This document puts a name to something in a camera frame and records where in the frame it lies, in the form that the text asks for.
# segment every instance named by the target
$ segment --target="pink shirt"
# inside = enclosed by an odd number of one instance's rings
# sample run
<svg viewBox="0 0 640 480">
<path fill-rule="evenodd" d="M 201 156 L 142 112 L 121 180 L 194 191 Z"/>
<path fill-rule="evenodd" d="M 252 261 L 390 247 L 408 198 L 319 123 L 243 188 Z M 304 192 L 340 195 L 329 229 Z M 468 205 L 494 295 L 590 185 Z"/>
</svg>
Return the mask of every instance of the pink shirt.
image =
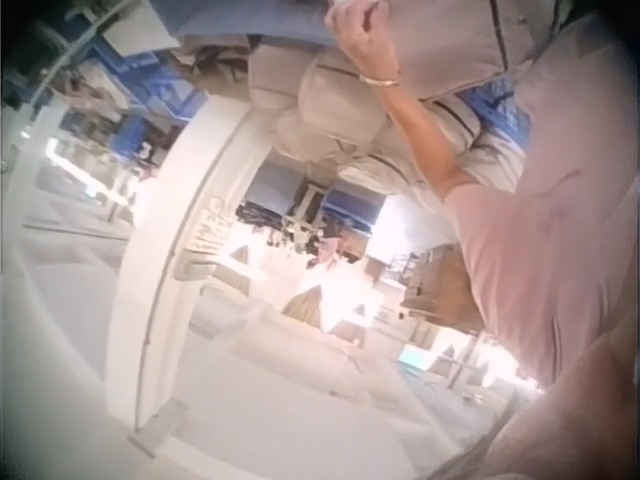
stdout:
<svg viewBox="0 0 640 480">
<path fill-rule="evenodd" d="M 487 328 L 543 385 L 601 333 L 637 241 L 637 82 L 602 32 L 580 22 L 519 87 L 536 103 L 515 194 L 445 200 Z"/>
</svg>

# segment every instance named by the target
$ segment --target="bright light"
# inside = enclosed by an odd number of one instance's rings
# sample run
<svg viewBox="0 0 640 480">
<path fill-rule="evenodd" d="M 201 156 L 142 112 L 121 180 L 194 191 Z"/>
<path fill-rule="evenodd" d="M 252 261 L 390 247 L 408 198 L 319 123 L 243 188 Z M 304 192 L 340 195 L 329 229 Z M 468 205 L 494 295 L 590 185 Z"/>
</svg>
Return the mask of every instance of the bright light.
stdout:
<svg viewBox="0 0 640 480">
<path fill-rule="evenodd" d="M 91 175 L 89 175 L 86 171 L 77 167 L 66 158 L 58 155 L 56 153 L 57 146 L 58 146 L 58 139 L 50 138 L 49 142 L 47 142 L 47 148 L 45 150 L 47 157 L 49 157 L 49 159 L 54 165 L 62 168 L 67 173 L 69 173 L 70 175 L 72 175 L 82 183 L 84 183 L 87 191 L 94 192 L 95 194 L 102 193 L 109 200 L 113 202 L 116 202 L 124 206 L 129 205 L 129 202 L 122 195 L 119 195 L 118 193 L 114 192 L 110 188 L 107 188 L 107 186 L 104 183 L 100 182 L 99 180 L 96 180 Z"/>
</svg>

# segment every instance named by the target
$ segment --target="sign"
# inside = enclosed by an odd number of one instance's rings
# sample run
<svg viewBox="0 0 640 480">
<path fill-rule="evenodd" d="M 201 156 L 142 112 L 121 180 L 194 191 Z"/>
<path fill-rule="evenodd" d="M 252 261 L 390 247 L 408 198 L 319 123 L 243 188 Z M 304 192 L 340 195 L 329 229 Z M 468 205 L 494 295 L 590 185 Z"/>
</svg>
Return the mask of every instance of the sign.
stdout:
<svg viewBox="0 0 640 480">
<path fill-rule="evenodd" d="M 178 256 L 174 278 L 185 282 L 211 276 L 234 221 L 235 212 L 222 199 L 211 197 L 200 211 L 187 247 Z"/>
<path fill-rule="evenodd" d="M 235 221 L 235 211 L 230 210 L 224 200 L 211 197 L 201 210 L 187 249 L 207 255 L 217 255 L 227 240 Z"/>
</svg>

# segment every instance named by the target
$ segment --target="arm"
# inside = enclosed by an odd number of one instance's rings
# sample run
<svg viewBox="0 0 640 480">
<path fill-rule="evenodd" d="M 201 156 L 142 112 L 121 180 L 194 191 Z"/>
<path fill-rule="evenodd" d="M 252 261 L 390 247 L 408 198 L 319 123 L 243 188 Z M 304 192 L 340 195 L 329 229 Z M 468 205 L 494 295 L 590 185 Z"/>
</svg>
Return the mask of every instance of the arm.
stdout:
<svg viewBox="0 0 640 480">
<path fill-rule="evenodd" d="M 326 24 L 363 75 L 398 82 L 399 65 L 388 34 L 388 12 L 388 4 L 383 1 L 340 2 L 327 14 Z M 405 135 L 418 169 L 440 200 L 458 185 L 477 183 L 458 166 L 449 141 L 417 98 L 400 85 L 373 88 Z"/>
<path fill-rule="evenodd" d="M 460 168 L 449 140 L 418 99 L 401 86 L 374 87 L 374 90 L 404 134 L 416 166 L 440 201 L 458 185 L 477 183 Z"/>
</svg>

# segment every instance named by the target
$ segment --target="blue sign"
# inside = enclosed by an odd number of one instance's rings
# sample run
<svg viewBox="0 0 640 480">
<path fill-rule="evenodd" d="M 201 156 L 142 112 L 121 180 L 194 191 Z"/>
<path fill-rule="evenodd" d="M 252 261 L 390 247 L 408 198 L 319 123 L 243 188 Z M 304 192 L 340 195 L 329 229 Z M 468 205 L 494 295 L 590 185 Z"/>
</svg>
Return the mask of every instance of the blue sign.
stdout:
<svg viewBox="0 0 640 480">
<path fill-rule="evenodd" d="M 109 149 L 123 158 L 132 159 L 140 149 L 146 134 L 147 121 L 137 115 L 130 115 L 109 140 Z"/>
</svg>

